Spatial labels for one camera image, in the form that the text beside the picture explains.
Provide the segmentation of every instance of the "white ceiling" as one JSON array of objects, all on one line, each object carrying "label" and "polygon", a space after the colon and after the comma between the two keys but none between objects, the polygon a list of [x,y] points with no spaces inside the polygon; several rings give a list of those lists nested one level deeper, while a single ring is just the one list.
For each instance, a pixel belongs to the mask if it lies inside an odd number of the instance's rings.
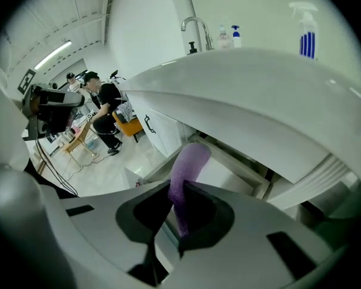
[{"label": "white ceiling", "polygon": [[65,59],[95,44],[105,43],[106,15],[110,0],[27,0],[5,28],[10,41],[10,73],[26,64],[33,68],[66,40],[72,45],[44,64],[48,74]]}]

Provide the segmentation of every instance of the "cabinet handle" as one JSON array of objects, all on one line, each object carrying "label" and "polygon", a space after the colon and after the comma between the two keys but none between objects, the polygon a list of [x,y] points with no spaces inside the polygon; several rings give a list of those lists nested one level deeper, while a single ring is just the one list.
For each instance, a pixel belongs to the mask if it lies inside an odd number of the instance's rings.
[{"label": "cabinet handle", "polygon": [[150,120],[150,117],[149,117],[148,115],[146,115],[146,117],[144,118],[144,121],[145,121],[147,127],[149,128],[150,132],[153,132],[154,134],[156,134],[156,131],[154,131],[154,130],[150,127],[150,125],[149,125],[149,120]]}]

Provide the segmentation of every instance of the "white wall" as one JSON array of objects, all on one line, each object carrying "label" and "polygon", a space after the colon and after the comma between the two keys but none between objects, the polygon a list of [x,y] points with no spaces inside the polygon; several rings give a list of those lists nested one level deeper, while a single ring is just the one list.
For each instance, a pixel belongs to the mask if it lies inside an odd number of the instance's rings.
[{"label": "white wall", "polygon": [[185,55],[178,13],[173,0],[113,0],[107,43],[121,76]]},{"label": "white wall", "polygon": [[298,55],[299,16],[292,18],[289,2],[314,3],[319,12],[318,62],[337,70],[361,88],[361,48],[343,16],[329,0],[193,0],[196,15],[206,21],[218,46],[219,25],[232,35],[240,26],[243,47],[268,48]]},{"label": "white wall", "polygon": [[80,60],[76,62],[75,64],[71,65],[67,69],[65,69],[63,72],[61,72],[59,75],[57,75],[55,78],[53,78],[51,81],[58,84],[58,87],[60,88],[63,84],[67,82],[67,74],[72,72],[75,75],[85,71],[87,69],[87,66],[84,63],[84,60]]},{"label": "white wall", "polygon": [[108,46],[97,45],[84,55],[85,65],[88,70],[96,72],[100,79],[109,78],[118,69],[114,57]]}]

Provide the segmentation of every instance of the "black shirt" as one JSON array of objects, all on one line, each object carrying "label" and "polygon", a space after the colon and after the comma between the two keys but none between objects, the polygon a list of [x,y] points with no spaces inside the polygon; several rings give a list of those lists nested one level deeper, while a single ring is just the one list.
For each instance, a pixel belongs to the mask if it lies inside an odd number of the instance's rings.
[{"label": "black shirt", "polygon": [[102,105],[106,103],[110,105],[108,108],[109,113],[112,113],[121,104],[121,100],[116,99],[120,97],[120,92],[114,84],[102,84],[100,87],[98,94],[99,102]]}]

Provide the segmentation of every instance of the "purple sponge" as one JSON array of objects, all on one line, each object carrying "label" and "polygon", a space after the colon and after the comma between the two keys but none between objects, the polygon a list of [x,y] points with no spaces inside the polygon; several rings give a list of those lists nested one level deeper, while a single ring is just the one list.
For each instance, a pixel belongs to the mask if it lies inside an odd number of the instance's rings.
[{"label": "purple sponge", "polygon": [[182,149],[171,170],[168,198],[174,204],[178,232],[181,237],[188,233],[183,182],[195,181],[210,155],[211,152],[205,145],[190,143]]}]

